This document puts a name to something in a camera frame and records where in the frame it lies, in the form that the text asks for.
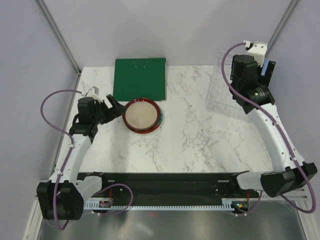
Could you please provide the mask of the blue plate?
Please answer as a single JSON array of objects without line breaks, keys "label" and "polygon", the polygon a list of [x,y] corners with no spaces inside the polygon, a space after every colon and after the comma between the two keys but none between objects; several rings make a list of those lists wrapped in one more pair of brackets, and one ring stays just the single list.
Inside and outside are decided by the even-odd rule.
[{"label": "blue plate", "polygon": [[268,69],[268,65],[269,65],[269,59],[265,58],[262,64],[262,68],[261,68],[261,76],[265,76],[267,73],[267,69]]}]

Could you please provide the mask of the dark red plate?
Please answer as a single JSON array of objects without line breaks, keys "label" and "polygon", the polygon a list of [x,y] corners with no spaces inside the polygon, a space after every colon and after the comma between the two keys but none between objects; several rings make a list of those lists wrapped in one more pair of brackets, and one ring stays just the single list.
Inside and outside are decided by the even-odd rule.
[{"label": "dark red plate", "polygon": [[149,134],[149,133],[152,133],[154,132],[155,130],[157,130],[159,127],[161,126],[161,124],[156,124],[155,126],[153,126],[152,128],[149,128],[149,129],[146,129],[146,130],[138,130],[138,129],[135,129],[131,126],[128,126],[127,128],[129,130],[131,130],[132,132],[134,133],[137,133],[137,134],[141,134],[141,135],[144,135],[144,134]]},{"label": "dark red plate", "polygon": [[147,98],[133,99],[125,107],[126,111],[122,115],[124,124],[137,130],[147,130],[155,126],[162,113],[160,107]]}]

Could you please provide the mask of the dark red plate front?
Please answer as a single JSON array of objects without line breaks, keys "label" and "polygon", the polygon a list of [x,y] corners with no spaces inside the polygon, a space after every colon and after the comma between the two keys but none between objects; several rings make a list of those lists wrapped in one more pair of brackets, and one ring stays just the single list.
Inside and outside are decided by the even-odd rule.
[{"label": "dark red plate front", "polygon": [[154,132],[155,130],[157,130],[159,127],[161,126],[161,124],[156,124],[155,126],[153,126],[152,128],[149,128],[149,129],[146,129],[146,130],[138,130],[138,129],[135,129],[131,126],[128,126],[127,128],[129,130],[131,130],[132,132],[134,133],[137,133],[137,134],[141,134],[141,135],[144,135],[144,134],[149,134],[149,133],[152,133]]}]

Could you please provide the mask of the red and teal floral plate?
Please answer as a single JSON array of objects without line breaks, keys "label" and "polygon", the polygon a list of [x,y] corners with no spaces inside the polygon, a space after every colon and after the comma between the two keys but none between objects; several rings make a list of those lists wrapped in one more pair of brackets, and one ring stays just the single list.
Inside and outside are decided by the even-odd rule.
[{"label": "red and teal floral plate", "polygon": [[161,113],[161,114],[160,114],[160,118],[159,118],[158,122],[156,123],[156,125],[157,125],[157,124],[161,124],[161,125],[162,125],[163,121],[164,121],[164,114]]}]

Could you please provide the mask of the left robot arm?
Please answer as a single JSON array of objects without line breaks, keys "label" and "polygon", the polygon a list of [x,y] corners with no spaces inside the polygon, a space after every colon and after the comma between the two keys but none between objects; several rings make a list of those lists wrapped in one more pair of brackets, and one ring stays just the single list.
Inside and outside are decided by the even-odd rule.
[{"label": "left robot arm", "polygon": [[96,94],[87,94],[77,103],[77,114],[69,131],[61,130],[69,138],[64,160],[57,163],[50,178],[41,181],[36,189],[41,213],[46,220],[79,220],[84,205],[94,194],[106,196],[110,191],[108,182],[90,175],[78,179],[85,155],[94,142],[98,126],[122,116],[126,107],[112,95],[106,96],[111,107]]}]

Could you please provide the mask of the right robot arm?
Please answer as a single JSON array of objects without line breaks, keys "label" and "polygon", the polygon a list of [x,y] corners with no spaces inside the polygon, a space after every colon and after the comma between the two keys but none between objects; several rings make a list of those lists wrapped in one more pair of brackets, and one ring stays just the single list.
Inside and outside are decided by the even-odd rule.
[{"label": "right robot arm", "polygon": [[271,172],[241,173],[229,184],[235,197],[247,189],[264,191],[269,197],[277,197],[304,187],[316,175],[314,163],[307,163],[295,149],[280,120],[269,83],[275,62],[267,64],[266,73],[251,55],[236,54],[232,58],[230,92],[256,126],[266,146],[272,163]]}]

